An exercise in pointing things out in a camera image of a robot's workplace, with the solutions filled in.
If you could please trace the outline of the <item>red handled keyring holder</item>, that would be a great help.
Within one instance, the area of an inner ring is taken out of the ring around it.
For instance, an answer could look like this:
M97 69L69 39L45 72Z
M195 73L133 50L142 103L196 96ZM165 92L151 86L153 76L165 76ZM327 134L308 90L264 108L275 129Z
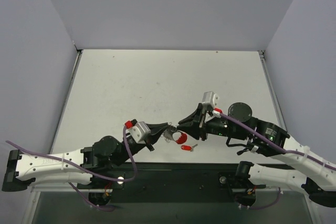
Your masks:
M182 145L187 141L187 134L178 130L171 122L168 128L163 132L163 137L167 143L175 142L178 145Z

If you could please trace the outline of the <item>red key tag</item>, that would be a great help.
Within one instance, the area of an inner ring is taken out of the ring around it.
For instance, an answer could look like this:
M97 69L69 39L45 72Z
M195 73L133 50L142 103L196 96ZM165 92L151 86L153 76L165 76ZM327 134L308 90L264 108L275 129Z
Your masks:
M184 151L193 152L195 147L197 147L197 146L198 146L197 144L195 144L195 145L182 145L181 149L184 150Z

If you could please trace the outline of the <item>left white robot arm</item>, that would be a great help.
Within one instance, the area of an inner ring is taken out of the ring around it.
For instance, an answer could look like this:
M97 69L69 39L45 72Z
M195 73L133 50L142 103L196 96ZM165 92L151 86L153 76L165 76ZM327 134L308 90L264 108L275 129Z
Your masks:
M29 186L52 183L77 183L101 188L107 181L124 183L135 180L138 173L134 156L144 148L154 150L154 144L170 125L127 121L123 140L104 136L92 146L58 154L28 151L13 142L2 191L17 192Z

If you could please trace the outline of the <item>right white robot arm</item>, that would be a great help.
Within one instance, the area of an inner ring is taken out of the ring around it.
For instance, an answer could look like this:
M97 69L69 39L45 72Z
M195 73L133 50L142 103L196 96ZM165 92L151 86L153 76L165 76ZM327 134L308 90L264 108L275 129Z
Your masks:
M196 140L209 134L226 137L227 147L241 147L237 155L251 152L281 161L290 169L270 168L248 161L238 164L234 180L253 194L258 186L288 188L305 194L318 205L335 207L335 165L298 143L281 127L252 116L249 105L232 104L227 114L200 103L180 120L177 129Z

